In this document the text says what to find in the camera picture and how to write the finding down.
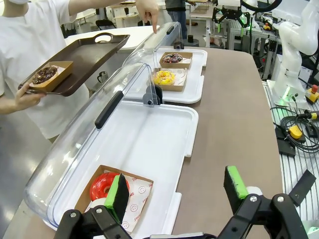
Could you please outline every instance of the person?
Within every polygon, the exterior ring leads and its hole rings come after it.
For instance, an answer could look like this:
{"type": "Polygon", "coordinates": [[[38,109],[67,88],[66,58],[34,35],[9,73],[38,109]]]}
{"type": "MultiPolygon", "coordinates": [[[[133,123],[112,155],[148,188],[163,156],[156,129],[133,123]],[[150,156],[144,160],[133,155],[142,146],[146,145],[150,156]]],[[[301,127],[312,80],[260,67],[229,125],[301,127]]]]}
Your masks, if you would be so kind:
{"type": "MultiPolygon", "coordinates": [[[[24,110],[39,127],[43,136],[53,141],[89,99],[82,85],[73,95],[26,94],[19,84],[32,72],[62,50],[64,41],[60,26],[75,20],[76,14],[89,8],[101,8],[121,0],[4,0],[0,16],[0,114],[24,110]],[[4,95],[5,83],[15,94],[4,95]]],[[[143,21],[151,20],[157,31],[156,0],[136,0],[143,21]]]]}
{"type": "Polygon", "coordinates": [[[187,0],[165,0],[165,6],[172,21],[178,21],[183,39],[187,39],[186,6],[185,2],[195,6],[196,3],[187,0]]]}

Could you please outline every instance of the bolt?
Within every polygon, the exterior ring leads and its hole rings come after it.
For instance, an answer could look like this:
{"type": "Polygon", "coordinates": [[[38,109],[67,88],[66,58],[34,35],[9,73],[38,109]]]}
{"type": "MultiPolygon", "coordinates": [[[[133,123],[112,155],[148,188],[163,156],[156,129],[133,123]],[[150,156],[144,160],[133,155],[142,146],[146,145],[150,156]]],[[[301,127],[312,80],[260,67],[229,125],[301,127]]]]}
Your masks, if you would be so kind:
{"type": "Polygon", "coordinates": [[[278,198],[277,198],[277,201],[278,201],[279,203],[282,203],[282,202],[284,201],[284,197],[278,197],[278,198]]]}
{"type": "Polygon", "coordinates": [[[250,201],[256,202],[256,201],[257,201],[257,197],[256,197],[256,196],[251,196],[251,197],[250,197],[250,201]]]}

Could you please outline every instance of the tray handle hole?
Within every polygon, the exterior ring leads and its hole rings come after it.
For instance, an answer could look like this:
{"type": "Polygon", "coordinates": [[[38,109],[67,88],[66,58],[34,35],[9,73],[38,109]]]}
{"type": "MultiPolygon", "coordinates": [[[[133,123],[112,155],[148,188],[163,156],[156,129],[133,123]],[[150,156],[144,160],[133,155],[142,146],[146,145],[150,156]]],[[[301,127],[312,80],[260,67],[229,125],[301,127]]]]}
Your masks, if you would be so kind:
{"type": "Polygon", "coordinates": [[[95,42],[96,43],[108,43],[109,41],[111,41],[111,37],[104,35],[104,36],[98,36],[97,38],[95,38],[95,42]]]}

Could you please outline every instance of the hand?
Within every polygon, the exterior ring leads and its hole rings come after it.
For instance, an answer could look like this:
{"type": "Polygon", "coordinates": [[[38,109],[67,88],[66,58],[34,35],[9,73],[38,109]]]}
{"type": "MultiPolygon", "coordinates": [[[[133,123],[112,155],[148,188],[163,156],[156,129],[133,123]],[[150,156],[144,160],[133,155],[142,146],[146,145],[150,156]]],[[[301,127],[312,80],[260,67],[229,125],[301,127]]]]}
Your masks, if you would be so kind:
{"type": "Polygon", "coordinates": [[[41,98],[45,97],[45,94],[26,94],[26,91],[29,89],[29,84],[28,82],[25,83],[15,95],[14,101],[17,111],[36,106],[40,103],[41,98]]]}
{"type": "Polygon", "coordinates": [[[156,33],[159,16],[159,6],[156,0],[136,0],[135,4],[143,21],[145,23],[152,21],[153,32],[156,33]]]}
{"type": "Polygon", "coordinates": [[[194,1],[186,1],[187,3],[189,3],[192,6],[196,6],[196,3],[194,1]]]}

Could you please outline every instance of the white t-shirt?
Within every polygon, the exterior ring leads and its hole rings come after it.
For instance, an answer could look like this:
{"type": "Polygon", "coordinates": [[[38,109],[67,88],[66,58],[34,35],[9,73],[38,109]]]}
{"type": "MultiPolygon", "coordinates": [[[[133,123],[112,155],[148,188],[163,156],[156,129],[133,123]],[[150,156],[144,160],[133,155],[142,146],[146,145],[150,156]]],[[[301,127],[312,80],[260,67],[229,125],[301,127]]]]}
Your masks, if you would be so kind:
{"type": "MultiPolygon", "coordinates": [[[[40,0],[29,3],[22,17],[0,16],[0,95],[4,84],[15,94],[19,84],[66,46],[60,28],[71,22],[69,0],[40,0]]],[[[46,138],[59,135],[89,99],[82,85],[69,97],[47,95],[26,114],[46,138]]]]}

